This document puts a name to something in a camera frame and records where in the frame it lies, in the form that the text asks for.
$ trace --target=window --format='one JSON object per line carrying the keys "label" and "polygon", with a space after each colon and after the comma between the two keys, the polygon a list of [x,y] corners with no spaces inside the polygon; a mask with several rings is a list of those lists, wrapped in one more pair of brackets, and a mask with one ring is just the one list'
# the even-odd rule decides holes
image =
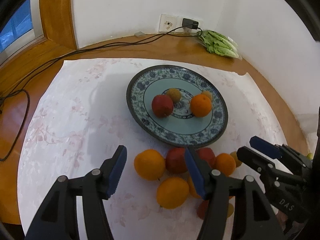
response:
{"label": "window", "polygon": [[26,0],[0,33],[0,64],[42,35],[39,0]]}

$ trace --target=plate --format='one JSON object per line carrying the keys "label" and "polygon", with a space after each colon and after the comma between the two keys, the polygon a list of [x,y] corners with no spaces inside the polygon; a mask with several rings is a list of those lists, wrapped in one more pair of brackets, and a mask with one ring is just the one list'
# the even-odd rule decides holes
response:
{"label": "plate", "polygon": [[[165,94],[170,88],[181,92],[181,100],[174,104],[173,113],[167,118],[157,118],[151,109],[156,95]],[[212,111],[203,118],[190,111],[193,96],[208,90],[213,95]],[[176,147],[207,146],[225,131],[228,111],[219,91],[200,74],[179,66],[158,65],[136,74],[127,88],[127,104],[136,122],[150,135]]]}

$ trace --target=plastic bag of lettuce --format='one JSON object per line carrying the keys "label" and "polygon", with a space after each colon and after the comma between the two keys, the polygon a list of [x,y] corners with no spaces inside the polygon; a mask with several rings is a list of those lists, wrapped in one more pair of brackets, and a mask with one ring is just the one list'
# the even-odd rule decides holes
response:
{"label": "plastic bag of lettuce", "polygon": [[206,30],[198,32],[201,44],[207,48],[207,51],[220,56],[242,59],[238,53],[238,45],[229,37],[220,33]]}

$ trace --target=white tablecloth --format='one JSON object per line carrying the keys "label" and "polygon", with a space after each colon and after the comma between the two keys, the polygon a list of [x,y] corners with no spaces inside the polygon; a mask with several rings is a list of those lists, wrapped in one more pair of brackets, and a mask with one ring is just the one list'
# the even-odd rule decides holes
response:
{"label": "white tablecloth", "polygon": [[[216,155],[249,146],[254,135],[273,144],[286,143],[276,116],[249,74],[239,76],[199,65],[151,59],[65,61],[38,104],[21,152],[18,203],[25,233],[58,176],[84,176],[99,168],[122,144],[128,149],[128,160],[116,193],[104,202],[115,240],[196,239],[202,224],[196,207],[201,201],[189,197],[179,208],[161,209],[155,198],[159,182],[141,179],[133,167],[135,156],[143,150],[156,149],[165,156],[170,148],[146,133],[126,104],[131,78],[144,68],[160,64],[200,73],[225,99],[228,125],[221,138],[210,145]],[[276,166],[283,169],[280,163]],[[245,164],[233,177],[242,179],[246,174],[253,175],[263,188],[258,173]],[[81,205],[78,201],[79,231],[81,239],[86,239]],[[230,238],[232,220],[233,216],[227,221],[225,239]]]}

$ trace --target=power cord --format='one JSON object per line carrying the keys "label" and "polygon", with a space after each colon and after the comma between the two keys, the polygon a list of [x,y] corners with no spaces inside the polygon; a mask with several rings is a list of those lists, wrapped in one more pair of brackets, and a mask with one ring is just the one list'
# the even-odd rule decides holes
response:
{"label": "power cord", "polygon": [[[40,73],[42,73],[43,71],[45,71],[46,69],[48,69],[49,67],[51,67],[53,64],[55,64],[56,62],[58,62],[59,60],[63,59],[63,58],[66,58],[66,57],[69,57],[69,56],[73,56],[73,55],[77,55],[77,54],[80,54],[80,53],[84,53],[84,52],[89,52],[89,51],[93,51],[93,50],[97,50],[97,49],[104,49],[104,48],[110,48],[110,47],[119,47],[119,46],[132,46],[132,45],[143,45],[143,44],[148,44],[148,43],[151,43],[151,42],[154,42],[160,38],[162,38],[163,36],[165,35],[170,35],[170,36],[174,36],[174,37],[180,37],[180,38],[186,38],[186,37],[199,37],[202,35],[202,29],[201,28],[197,28],[200,30],[200,33],[197,34],[197,35],[174,35],[174,34],[170,34],[172,32],[174,32],[175,30],[178,30],[180,28],[184,28],[184,27],[188,27],[188,25],[185,25],[185,26],[181,26],[181,27],[178,27],[178,28],[175,28],[167,33],[159,33],[159,34],[156,34],[156,35],[153,35],[151,37],[148,37],[148,38],[145,38],[145,39],[142,39],[140,41],[136,41],[136,42],[112,42],[112,43],[107,43],[105,45],[101,45],[101,46],[97,46],[97,47],[94,47],[94,48],[90,48],[90,49],[79,49],[79,50],[76,50],[76,51],[73,51],[73,52],[69,52],[67,54],[64,54],[60,57],[56,57],[56,58],[53,58],[51,60],[48,60],[47,62],[43,63],[42,65],[40,65],[39,67],[37,67],[36,69],[34,69],[33,71],[31,71],[28,75],[26,75],[24,78],[22,78],[18,84],[15,85],[15,87],[9,92],[9,94],[7,94],[5,97],[2,97],[0,98],[0,106],[3,104],[3,102],[7,99],[7,98],[10,98],[10,97],[13,97],[13,96],[16,96],[18,95],[20,92],[24,92],[26,95],[27,95],[27,99],[28,99],[28,103],[27,103],[27,108],[26,108],[26,112],[25,112],[25,115],[24,115],[24,118],[23,118],[23,121],[21,123],[21,126],[20,126],[20,129],[19,129],[19,132],[17,133],[17,136],[16,138],[14,139],[13,141],[13,144],[9,150],[9,152],[7,153],[7,155],[0,159],[1,162],[5,161],[9,155],[11,154],[19,136],[20,136],[20,133],[22,132],[22,129],[23,129],[23,126],[26,122],[26,119],[27,119],[27,116],[28,116],[28,112],[29,112],[29,108],[30,108],[30,95],[28,93],[28,91],[26,91],[24,88],[25,86],[34,78],[36,77],[37,75],[39,75]],[[48,63],[50,63],[47,67],[45,67],[43,70],[37,72],[36,74],[34,74],[33,76],[31,76],[32,73],[36,72],[37,70],[39,70],[41,67],[47,65]],[[16,90],[14,91],[26,78],[28,78],[29,76],[31,76],[27,82],[22,86],[21,89],[19,90]]]}

